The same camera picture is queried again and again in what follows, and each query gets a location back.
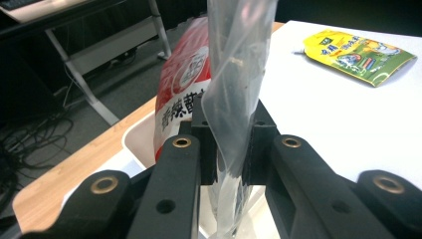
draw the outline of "metal desk leg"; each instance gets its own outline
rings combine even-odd
[[[60,45],[59,41],[57,40],[56,36],[53,34],[51,29],[46,30],[46,34],[49,37],[50,41],[53,43],[56,50],[59,52],[60,56],[62,57],[63,62],[68,67],[69,71],[71,71],[72,76],[78,82],[83,91],[87,102],[97,111],[97,113],[106,121],[109,125],[113,125],[118,122],[118,118],[108,109],[102,102],[100,102],[91,91],[90,87],[88,86],[85,79],[82,75],[78,72],[75,68],[74,64],[72,63],[71,59],[69,58],[68,54],[63,49],[62,45]]]
[[[162,43],[163,52],[158,54],[159,58],[167,60],[171,56],[170,45],[168,44],[167,35],[165,34],[164,25],[162,24],[161,15],[155,0],[148,0],[151,9],[152,21],[154,22],[155,31]]]

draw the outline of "black cable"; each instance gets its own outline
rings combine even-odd
[[[66,114],[67,112],[63,112],[35,120],[27,125],[8,125],[2,128],[5,130],[5,136],[0,138],[0,211],[9,205],[15,192],[24,187],[19,183],[18,173],[36,179],[23,173],[22,169],[49,169],[54,165],[45,165],[45,163],[65,150],[68,141],[66,134],[74,126],[74,123],[66,118]],[[59,125],[64,130],[58,134]],[[31,153],[51,144],[58,149],[57,152],[37,163],[28,162],[28,156]]]

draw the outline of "table surface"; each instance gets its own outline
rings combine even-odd
[[[275,23],[273,32],[282,26]],[[22,189],[13,201],[22,232],[46,230],[53,225],[65,194],[120,152],[127,129],[154,110],[155,98]]]
[[[16,21],[24,23],[85,1],[87,0],[43,0],[12,11],[1,7],[0,10]]]

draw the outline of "red snack bag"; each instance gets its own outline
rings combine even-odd
[[[155,105],[155,159],[180,122],[192,118],[193,98],[208,87],[211,78],[208,18],[193,20],[161,71]]]

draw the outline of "gray floor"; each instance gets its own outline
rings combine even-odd
[[[167,31],[172,49],[190,22],[191,20],[188,20],[176,29]],[[164,64],[164,61],[156,57],[160,50],[161,44],[158,40],[147,42],[137,49],[134,60],[129,58],[122,64],[103,70],[88,79],[94,94],[118,118],[123,119],[156,95],[161,68]],[[72,129],[65,134],[65,137],[32,152],[26,158],[28,163],[56,165],[109,128],[109,125],[84,101],[77,87],[73,86],[71,93],[69,96],[72,97],[67,98],[67,105],[73,105],[65,117],[72,121]],[[70,125],[68,120],[61,120],[54,134],[65,133]],[[21,169],[18,173],[20,186],[28,185],[47,170]],[[0,218],[10,215],[13,215],[11,205],[0,212]]]

